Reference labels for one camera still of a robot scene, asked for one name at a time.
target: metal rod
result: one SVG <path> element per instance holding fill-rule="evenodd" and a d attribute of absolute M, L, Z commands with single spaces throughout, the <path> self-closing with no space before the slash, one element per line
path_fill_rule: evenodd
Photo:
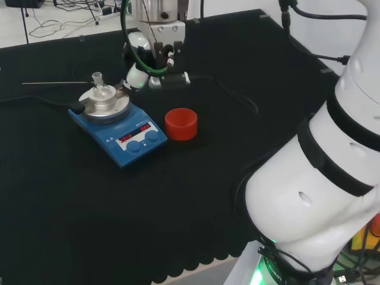
<path fill-rule="evenodd" d="M 36 84 L 93 84 L 92 81 L 77 81 L 77 82 L 28 82 L 22 83 L 22 85 L 36 85 Z"/>
<path fill-rule="evenodd" d="M 90 4 L 88 3 L 88 1 L 87 0 L 85 0 L 85 2 L 86 2 L 86 4 L 87 4 L 87 6 L 88 6 L 88 8 L 90 9 L 90 12 L 91 12 L 91 15 L 94 17 L 94 20 L 95 20 L 95 24 L 99 24 L 99 22 L 96 20 L 96 18 L 95 18 L 95 16 L 94 16 L 94 13 L 93 13 L 93 10 L 91 10 L 91 7 L 90 7 Z"/>

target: black cable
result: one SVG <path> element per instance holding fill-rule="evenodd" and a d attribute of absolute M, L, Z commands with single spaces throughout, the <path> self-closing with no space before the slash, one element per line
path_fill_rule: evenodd
<path fill-rule="evenodd" d="M 346 255 L 344 252 L 340 252 L 340 255 L 345 258 L 346 260 L 350 261 L 352 264 L 356 264 L 357 260 L 353 260 L 348 255 Z M 376 268 L 369 268 L 369 267 L 363 267 L 366 271 L 376 271 Z"/>
<path fill-rule="evenodd" d="M 373 249 L 371 249 L 371 254 L 372 255 L 375 255 L 376 253 L 378 253 L 378 249 L 380 248 L 380 240 L 378 240 L 378 242 L 376 243 L 375 247 L 373 247 Z M 368 260 L 370 259 L 369 256 L 367 256 L 364 261 L 363 261 L 363 264 L 365 264 Z"/>
<path fill-rule="evenodd" d="M 201 21 L 204 19 L 204 0 L 201 0 Z"/>
<path fill-rule="evenodd" d="M 37 101 L 40 101 L 42 103 L 45 103 L 47 105 L 54 106 L 54 107 L 64 107 L 67 109 L 71 109 L 75 114 L 78 114 L 78 115 L 80 113 L 83 113 L 83 111 L 85 110 L 84 105 L 82 103 L 80 103 L 79 101 L 72 102 L 72 103 L 57 103 L 57 102 L 53 102 L 53 101 L 50 101 L 48 99 L 44 99 L 44 98 L 41 98 L 38 96 L 20 96 L 20 97 L 11 98 L 11 99 L 0 100 L 0 105 L 6 104 L 6 103 L 22 101 L 22 100 L 28 100 L 28 99 L 37 100 Z"/>
<path fill-rule="evenodd" d="M 96 20 L 95 15 L 93 13 L 93 10 L 91 10 L 91 8 L 90 8 L 90 4 L 88 3 L 87 0 L 85 0 L 85 3 L 87 4 L 88 8 L 90 9 L 91 15 L 93 16 L 93 18 L 95 20 L 95 25 L 99 25 L 99 22 Z"/>
<path fill-rule="evenodd" d="M 67 22 L 64 22 L 64 24 L 67 24 L 67 23 L 84 24 L 84 23 L 87 23 L 90 20 L 92 20 L 92 18 L 89 18 L 88 20 L 85 20 L 83 22 L 67 21 Z"/>
<path fill-rule="evenodd" d="M 348 64 L 349 59 L 350 59 L 350 56 L 348 56 L 348 55 L 344 55 L 344 56 L 342 56 L 340 58 L 333 58 L 333 57 L 330 57 L 330 56 L 316 55 L 316 54 L 314 54 L 314 53 L 312 53 L 312 52 L 310 52 L 308 50 L 302 49 L 300 46 L 298 46 L 294 42 L 294 40 L 291 37 L 291 34 L 290 34 L 290 14 L 289 14 L 289 11 L 283 11 L 282 12 L 281 20 L 282 20 L 282 24 L 283 24 L 283 27 L 284 27 L 284 32 L 285 32 L 287 40 L 299 52 L 302 52 L 305 55 L 312 56 L 314 58 L 327 59 L 327 60 L 330 60 L 330 61 L 337 61 L 337 62 L 340 62 L 343 65 L 347 65 Z"/>
<path fill-rule="evenodd" d="M 36 37 L 36 38 L 42 38 L 42 37 L 48 37 L 48 36 L 51 36 L 52 34 L 55 34 L 57 31 L 62 31 L 62 25 L 60 25 L 59 30 L 55 30 L 55 31 L 54 31 L 53 33 L 51 33 L 51 34 L 46 34 L 46 35 L 44 35 L 44 36 L 35 36 L 35 35 L 32 35 L 32 32 L 36 31 L 36 30 L 39 29 L 39 28 L 51 27 L 51 26 L 55 26 L 55 25 L 60 25 L 60 24 L 51 24 L 51 25 L 47 25 L 47 26 L 36 27 L 33 31 L 30 31 L 30 32 L 29 32 L 29 35 L 31 35 L 32 37 Z"/>
<path fill-rule="evenodd" d="M 338 264 L 340 267 L 343 267 L 345 269 L 344 271 L 347 272 L 347 273 L 356 273 L 356 274 L 359 274 L 359 270 L 353 270 L 351 267 L 349 267 L 348 265 L 340 262 L 339 260 L 337 260 L 335 263 Z M 366 270 L 364 272 L 364 275 L 379 275 L 380 274 L 379 268 L 377 268 L 377 267 L 376 268 L 363 267 L 363 269 Z"/>
<path fill-rule="evenodd" d="M 32 8 L 32 10 L 33 10 L 33 17 L 34 17 L 34 19 L 40 24 L 40 27 L 41 27 L 42 25 L 41 25 L 40 21 L 36 19 L 36 13 L 34 11 L 34 8 Z"/>
<path fill-rule="evenodd" d="M 59 8 L 59 9 L 62 9 L 66 12 L 71 12 L 71 11 L 76 11 L 76 10 L 93 10 L 94 8 L 88 8 L 87 6 L 80 6 L 80 5 L 86 5 L 86 2 L 85 1 L 71 1 L 71 0 L 62 0 L 62 2 L 64 3 L 58 3 L 58 4 L 55 4 L 55 7 Z M 89 1 L 88 3 L 90 5 L 94 5 L 97 1 L 96 0 L 91 0 Z"/>
<path fill-rule="evenodd" d="M 149 28 L 150 28 L 150 30 L 151 30 L 151 32 L 153 34 L 154 41 L 157 43 L 156 35 L 154 34 L 154 31 L 152 29 L 152 25 L 150 24 L 150 19 L 149 19 L 149 15 L 148 15 L 148 9 L 147 9 L 147 6 L 145 5 L 145 0 L 142 0 L 142 4 L 144 5 L 145 13 L 147 15 L 147 20 L 148 20 Z"/>
<path fill-rule="evenodd" d="M 360 274 L 360 279 L 361 279 L 363 285 L 373 285 L 373 284 L 368 284 L 367 283 L 367 281 L 366 281 L 366 279 L 364 277 L 363 267 L 362 266 L 359 267 L 359 274 Z"/>
<path fill-rule="evenodd" d="M 292 5 L 293 10 L 305 17 L 305 18 L 310 18 L 310 19 L 317 19 L 317 20 L 367 20 L 367 16 L 364 15 L 316 15 L 316 14 L 311 14 L 307 13 L 304 11 L 301 11 L 297 5 Z"/>
<path fill-rule="evenodd" d="M 301 265 L 304 269 L 306 269 L 308 271 L 309 274 L 313 274 L 313 272 L 311 272 L 310 268 L 307 267 L 305 264 L 303 264 L 302 262 L 300 262 L 297 258 L 291 256 L 290 254 L 288 254 L 287 252 L 284 252 L 282 251 L 281 249 L 278 249 L 276 248 L 275 251 L 283 254 L 283 255 L 286 255 L 287 257 L 291 258 L 292 260 L 294 260 L 296 263 L 298 263 L 299 265 Z"/>
<path fill-rule="evenodd" d="M 250 111 L 252 111 L 254 114 L 258 114 L 259 113 L 259 108 L 258 106 L 256 105 L 255 102 L 253 102 L 250 98 L 246 97 L 246 96 L 243 96 L 239 93 L 237 93 L 236 91 L 233 91 L 231 89 L 228 89 L 227 87 L 225 87 L 223 85 L 223 83 L 217 79 L 215 79 L 214 77 L 212 76 L 207 76 L 207 75 L 190 75 L 189 76 L 189 79 L 190 80 L 212 80 L 217 86 L 219 86 L 223 91 L 224 93 L 226 93 L 231 99 L 233 99 L 234 101 L 236 101 L 237 103 L 239 103 L 240 105 L 244 106 L 244 107 L 247 107 Z"/>
<path fill-rule="evenodd" d="M 24 22 L 24 31 L 25 31 L 25 38 L 26 38 L 26 43 L 29 44 L 29 39 L 28 39 L 28 31 L 26 29 L 26 23 L 25 23 L 25 17 L 24 17 L 24 10 L 21 7 L 21 14 L 23 15 L 23 22 Z"/>
<path fill-rule="evenodd" d="M 357 263 L 355 263 L 354 267 L 352 267 L 352 269 L 356 269 L 356 267 L 364 265 L 364 264 L 362 264 L 362 259 L 364 257 L 365 251 L 366 251 L 366 244 L 367 244 L 367 239 L 368 239 L 368 234 L 369 234 L 370 229 L 371 229 L 371 222 L 369 222 L 366 225 L 366 229 L 364 231 L 363 245 L 362 245 L 362 248 L 360 250 L 359 259 L 357 260 Z"/>
<path fill-rule="evenodd" d="M 236 191 L 235 191 L 235 196 L 234 196 L 234 199 L 233 199 L 233 211 L 234 211 L 235 216 L 237 216 L 236 201 L 238 200 L 238 195 L 239 195 L 239 192 L 240 192 L 240 188 L 243 185 L 243 183 L 244 183 L 244 181 L 245 181 L 246 178 L 247 178 L 247 176 L 244 176 L 244 178 L 240 181 L 240 183 L 237 186 Z"/>

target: red digital display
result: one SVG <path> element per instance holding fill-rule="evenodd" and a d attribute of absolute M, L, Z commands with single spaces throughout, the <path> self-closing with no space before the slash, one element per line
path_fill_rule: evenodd
<path fill-rule="evenodd" d="M 145 125 L 135 129 L 134 131 L 130 132 L 127 135 L 124 135 L 119 139 L 120 143 L 124 143 L 125 141 L 128 141 L 130 138 L 133 138 L 135 135 L 138 135 L 140 132 L 145 131 L 146 129 L 151 128 L 151 125 L 149 123 L 146 123 Z"/>

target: robotic arm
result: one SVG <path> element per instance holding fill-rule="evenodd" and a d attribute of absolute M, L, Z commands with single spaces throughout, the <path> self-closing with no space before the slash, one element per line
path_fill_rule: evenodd
<path fill-rule="evenodd" d="M 335 94 L 243 191 L 247 220 L 277 249 L 267 257 L 281 268 L 283 282 L 291 275 L 330 284 L 343 246 L 380 211 L 380 0 L 358 1 L 368 22 Z M 177 20 L 177 0 L 133 0 L 141 32 L 129 35 L 128 2 L 121 17 L 125 56 L 135 60 L 124 86 L 161 88 L 170 76 L 189 84 L 181 70 L 185 24 Z"/>
<path fill-rule="evenodd" d="M 368 22 L 335 94 L 245 189 L 254 228 L 315 278 L 380 211 L 380 1 L 359 2 Z M 279 255 L 300 276 L 307 272 Z"/>
<path fill-rule="evenodd" d="M 123 1 L 121 12 L 126 39 L 123 55 L 126 64 L 134 64 L 129 66 L 124 87 L 139 89 L 147 81 L 151 88 L 189 84 L 188 74 L 181 65 L 185 23 L 177 20 L 178 0 L 133 0 L 132 15 L 139 31 L 130 34 L 125 28 L 128 2 Z"/>

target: red cup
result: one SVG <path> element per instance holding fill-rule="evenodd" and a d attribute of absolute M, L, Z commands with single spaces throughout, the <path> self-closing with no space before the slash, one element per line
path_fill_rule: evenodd
<path fill-rule="evenodd" d="M 166 134 L 175 141 L 191 140 L 198 132 L 197 114 L 190 109 L 178 108 L 165 116 Z"/>

